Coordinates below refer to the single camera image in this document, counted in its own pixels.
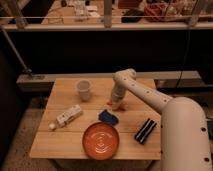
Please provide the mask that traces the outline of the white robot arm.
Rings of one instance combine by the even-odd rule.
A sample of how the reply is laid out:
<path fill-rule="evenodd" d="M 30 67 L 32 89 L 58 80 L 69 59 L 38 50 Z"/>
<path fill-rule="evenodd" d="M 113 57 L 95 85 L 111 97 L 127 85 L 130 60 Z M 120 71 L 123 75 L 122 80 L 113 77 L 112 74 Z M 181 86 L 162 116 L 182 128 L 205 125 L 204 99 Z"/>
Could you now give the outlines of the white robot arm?
<path fill-rule="evenodd" d="M 206 116 L 196 101 L 137 82 L 134 69 L 117 71 L 113 80 L 113 110 L 129 91 L 161 115 L 161 171 L 212 171 Z"/>

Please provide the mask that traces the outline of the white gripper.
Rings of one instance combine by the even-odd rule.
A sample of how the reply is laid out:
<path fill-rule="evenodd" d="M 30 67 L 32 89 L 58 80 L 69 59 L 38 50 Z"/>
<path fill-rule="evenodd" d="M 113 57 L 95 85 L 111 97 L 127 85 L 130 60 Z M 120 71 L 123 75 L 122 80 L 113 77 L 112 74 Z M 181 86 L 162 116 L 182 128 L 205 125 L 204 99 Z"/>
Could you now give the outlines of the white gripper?
<path fill-rule="evenodd" d="M 122 103 L 122 97 L 117 95 L 115 92 L 111 93 L 111 104 L 113 110 L 118 110 Z"/>

